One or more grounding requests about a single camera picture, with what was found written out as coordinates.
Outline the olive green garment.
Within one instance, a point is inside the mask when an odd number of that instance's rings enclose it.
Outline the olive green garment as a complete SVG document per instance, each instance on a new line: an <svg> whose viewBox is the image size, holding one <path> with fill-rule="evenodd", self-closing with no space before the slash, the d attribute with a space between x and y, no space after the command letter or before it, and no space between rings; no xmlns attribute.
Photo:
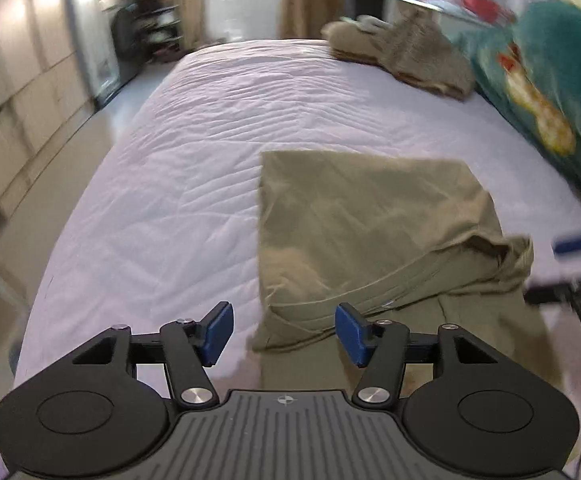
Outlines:
<svg viewBox="0 0 581 480"><path fill-rule="evenodd" d="M523 299L533 243L502 231L463 162L266 152L259 200L263 317L251 348L263 388L356 385L360 370L335 335L343 302L417 333L457 324L563 384L547 326Z"/></svg>

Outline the lilac bed sheet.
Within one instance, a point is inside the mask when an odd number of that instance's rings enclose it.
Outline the lilac bed sheet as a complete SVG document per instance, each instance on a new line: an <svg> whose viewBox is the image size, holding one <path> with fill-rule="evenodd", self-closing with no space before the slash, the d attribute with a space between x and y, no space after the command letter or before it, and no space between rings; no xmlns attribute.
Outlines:
<svg viewBox="0 0 581 480"><path fill-rule="evenodd" d="M257 388L260 155L302 148L460 159L505 232L533 240L535 278L581 275L581 255L551 250L581 232L581 201L479 96L434 96L321 41L225 44L184 58L100 164L45 269L18 382L114 324L153 332L228 300L235 332L210 375Z"/></svg>

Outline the teal patterned quilt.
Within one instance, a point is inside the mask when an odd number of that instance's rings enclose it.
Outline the teal patterned quilt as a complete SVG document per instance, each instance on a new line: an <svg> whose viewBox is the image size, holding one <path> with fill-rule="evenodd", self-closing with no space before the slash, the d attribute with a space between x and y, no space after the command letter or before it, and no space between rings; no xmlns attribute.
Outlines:
<svg viewBox="0 0 581 480"><path fill-rule="evenodd" d="M479 93L581 191L581 3L535 1L455 45Z"/></svg>

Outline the brown fuzzy blanket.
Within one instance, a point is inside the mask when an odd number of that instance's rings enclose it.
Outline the brown fuzzy blanket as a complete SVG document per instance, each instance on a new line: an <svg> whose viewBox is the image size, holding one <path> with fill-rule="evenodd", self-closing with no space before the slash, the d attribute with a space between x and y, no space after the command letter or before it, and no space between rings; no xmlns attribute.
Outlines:
<svg viewBox="0 0 581 480"><path fill-rule="evenodd" d="M423 11L402 16L376 40L379 66L405 84L459 101L473 92L469 61Z"/></svg>

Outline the white side desk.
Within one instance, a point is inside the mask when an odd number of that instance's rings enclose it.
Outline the white side desk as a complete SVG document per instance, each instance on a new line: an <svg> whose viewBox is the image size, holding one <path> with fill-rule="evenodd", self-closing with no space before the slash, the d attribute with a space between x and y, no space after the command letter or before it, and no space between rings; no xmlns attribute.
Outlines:
<svg viewBox="0 0 581 480"><path fill-rule="evenodd" d="M503 26L515 18L497 0L391 0L391 11L396 18L422 13L449 38L462 32Z"/></svg>

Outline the tan folded cushion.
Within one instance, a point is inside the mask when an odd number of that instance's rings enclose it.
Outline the tan folded cushion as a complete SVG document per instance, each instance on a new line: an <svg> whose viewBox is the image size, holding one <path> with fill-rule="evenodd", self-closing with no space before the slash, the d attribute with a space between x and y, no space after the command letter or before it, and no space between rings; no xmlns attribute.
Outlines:
<svg viewBox="0 0 581 480"><path fill-rule="evenodd" d="M382 40L391 24L371 15L342 18L325 24L321 36L336 60L367 65L379 65Z"/></svg>

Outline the black washing machine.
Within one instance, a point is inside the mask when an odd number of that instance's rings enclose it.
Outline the black washing machine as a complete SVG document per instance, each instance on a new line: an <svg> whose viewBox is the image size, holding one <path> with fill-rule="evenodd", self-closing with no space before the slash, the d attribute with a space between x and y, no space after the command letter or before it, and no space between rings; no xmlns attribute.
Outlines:
<svg viewBox="0 0 581 480"><path fill-rule="evenodd" d="M110 21L112 44L119 68L120 84L124 86L141 73L144 51L141 34L136 27L134 4L120 6Z"/></svg>

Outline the beige wardrobe cabinets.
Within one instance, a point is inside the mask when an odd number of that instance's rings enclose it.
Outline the beige wardrobe cabinets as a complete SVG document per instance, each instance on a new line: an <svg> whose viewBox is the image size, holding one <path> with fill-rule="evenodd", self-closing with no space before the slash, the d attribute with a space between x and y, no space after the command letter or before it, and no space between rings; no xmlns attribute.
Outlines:
<svg viewBox="0 0 581 480"><path fill-rule="evenodd" d="M92 113L66 0L0 0L0 221Z"/></svg>

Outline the black shoe rack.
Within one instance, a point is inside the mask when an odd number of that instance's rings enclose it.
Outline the black shoe rack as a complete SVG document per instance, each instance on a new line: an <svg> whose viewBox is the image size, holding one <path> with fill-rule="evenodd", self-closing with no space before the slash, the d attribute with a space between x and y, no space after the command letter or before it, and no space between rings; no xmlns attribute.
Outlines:
<svg viewBox="0 0 581 480"><path fill-rule="evenodd" d="M180 0L135 0L138 33L148 62L173 63L184 57Z"/></svg>

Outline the tan curtain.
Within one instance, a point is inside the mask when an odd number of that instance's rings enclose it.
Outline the tan curtain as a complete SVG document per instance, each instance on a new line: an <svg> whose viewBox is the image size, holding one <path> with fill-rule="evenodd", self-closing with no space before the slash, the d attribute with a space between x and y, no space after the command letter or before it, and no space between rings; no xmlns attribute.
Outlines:
<svg viewBox="0 0 581 480"><path fill-rule="evenodd" d="M327 23L341 16L343 0L282 0L281 39L319 39Z"/></svg>

